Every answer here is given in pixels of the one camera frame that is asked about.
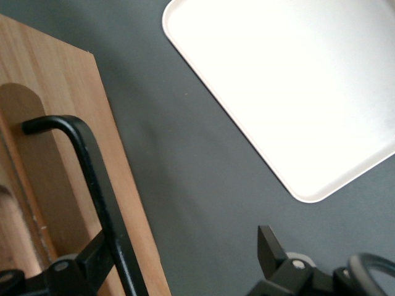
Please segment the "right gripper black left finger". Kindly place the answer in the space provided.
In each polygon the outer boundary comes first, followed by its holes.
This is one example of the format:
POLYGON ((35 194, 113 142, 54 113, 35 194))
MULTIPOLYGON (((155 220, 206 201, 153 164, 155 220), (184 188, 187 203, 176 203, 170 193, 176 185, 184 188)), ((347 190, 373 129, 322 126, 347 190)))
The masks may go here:
POLYGON ((114 266, 102 232, 75 257, 63 258, 46 271, 49 295, 97 295, 114 266))

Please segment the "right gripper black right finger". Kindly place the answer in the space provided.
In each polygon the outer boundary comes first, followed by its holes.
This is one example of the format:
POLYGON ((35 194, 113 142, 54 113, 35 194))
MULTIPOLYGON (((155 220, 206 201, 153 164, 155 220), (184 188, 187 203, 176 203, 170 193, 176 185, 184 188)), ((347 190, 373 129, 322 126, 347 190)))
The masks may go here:
POLYGON ((264 279, 250 295, 325 295, 314 286, 316 269, 308 261, 289 257, 270 226, 258 227, 257 256, 264 279))

